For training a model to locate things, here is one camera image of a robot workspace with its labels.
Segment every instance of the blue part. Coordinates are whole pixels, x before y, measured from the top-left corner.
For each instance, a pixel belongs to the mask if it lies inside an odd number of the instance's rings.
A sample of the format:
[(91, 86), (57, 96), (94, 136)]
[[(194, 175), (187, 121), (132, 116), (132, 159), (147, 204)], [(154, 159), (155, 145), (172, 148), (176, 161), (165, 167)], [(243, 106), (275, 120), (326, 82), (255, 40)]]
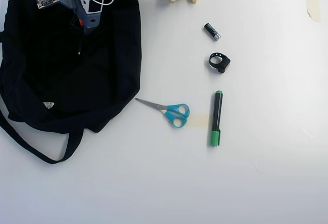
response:
[[(182, 128), (186, 123), (187, 123), (187, 118), (176, 115), (170, 111), (167, 111), (165, 113), (166, 118), (170, 121), (170, 123), (172, 124), (172, 126), (174, 126), (175, 128)], [(174, 120), (180, 120), (181, 121), (181, 125), (178, 127), (174, 124)]]
[[(185, 113), (182, 113), (182, 112), (179, 111), (179, 108), (181, 106), (184, 106), (185, 107), (185, 110), (186, 110)], [(169, 105), (168, 106), (168, 111), (172, 111), (173, 113), (176, 113), (176, 114), (178, 114), (178, 115), (180, 115), (180, 116), (182, 116), (184, 118), (188, 118), (189, 115), (190, 115), (190, 109), (189, 109), (188, 105), (186, 105), (186, 104)]]

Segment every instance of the black bag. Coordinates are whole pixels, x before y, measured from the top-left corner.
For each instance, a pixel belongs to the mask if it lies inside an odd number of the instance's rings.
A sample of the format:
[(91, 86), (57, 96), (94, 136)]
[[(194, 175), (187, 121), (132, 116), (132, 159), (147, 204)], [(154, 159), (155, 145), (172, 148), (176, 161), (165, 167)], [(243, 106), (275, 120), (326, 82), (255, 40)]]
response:
[(39, 10), (36, 0), (9, 0), (0, 39), (0, 94), (8, 118), (41, 131), (68, 133), (65, 155), (55, 161), (31, 147), (1, 112), (0, 126), (50, 164), (71, 157), (84, 129), (99, 132), (139, 91), (138, 0), (104, 6), (100, 25), (88, 36), (73, 11), (62, 5)]

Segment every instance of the scissor blade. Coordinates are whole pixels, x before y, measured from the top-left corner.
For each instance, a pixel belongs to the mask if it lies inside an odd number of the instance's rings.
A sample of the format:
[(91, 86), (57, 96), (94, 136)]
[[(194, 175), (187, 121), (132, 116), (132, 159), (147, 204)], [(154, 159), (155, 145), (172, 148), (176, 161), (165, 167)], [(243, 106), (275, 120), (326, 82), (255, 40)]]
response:
[(159, 105), (159, 104), (155, 104), (155, 103), (152, 103), (152, 102), (148, 102), (146, 100), (142, 100), (140, 98), (136, 98), (137, 101), (139, 101), (140, 103), (144, 104), (144, 105), (147, 105), (149, 107), (152, 107), (154, 108), (155, 110), (166, 110), (168, 107), (167, 106), (163, 106), (163, 105)]

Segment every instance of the black ring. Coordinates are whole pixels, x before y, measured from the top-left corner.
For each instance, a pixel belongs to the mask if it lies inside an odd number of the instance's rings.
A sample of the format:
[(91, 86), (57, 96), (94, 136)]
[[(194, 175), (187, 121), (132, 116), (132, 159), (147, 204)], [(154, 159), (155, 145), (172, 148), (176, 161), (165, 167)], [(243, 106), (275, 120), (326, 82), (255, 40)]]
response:
[[(212, 62), (212, 58), (214, 57), (221, 57), (222, 58), (222, 61), (219, 62), (218, 64)], [(210, 65), (213, 67), (213, 68), (216, 68), (220, 73), (225, 73), (226, 69), (228, 68), (229, 64), (230, 64), (230, 59), (226, 56), (226, 55), (223, 55), (222, 53), (219, 53), (219, 52), (215, 52), (213, 54), (210, 55)]]

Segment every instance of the scissors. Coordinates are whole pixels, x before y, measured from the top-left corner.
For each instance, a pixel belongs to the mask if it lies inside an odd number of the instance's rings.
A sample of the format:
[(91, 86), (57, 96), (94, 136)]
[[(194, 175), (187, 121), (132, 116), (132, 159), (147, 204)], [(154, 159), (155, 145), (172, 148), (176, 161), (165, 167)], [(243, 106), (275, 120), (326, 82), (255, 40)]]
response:
[(189, 117), (190, 110), (188, 105), (159, 105), (152, 102), (148, 102), (139, 98), (136, 98), (140, 103), (150, 106), (164, 114), (164, 116), (169, 120), (170, 124), (175, 128), (182, 128), (187, 123), (187, 118)]

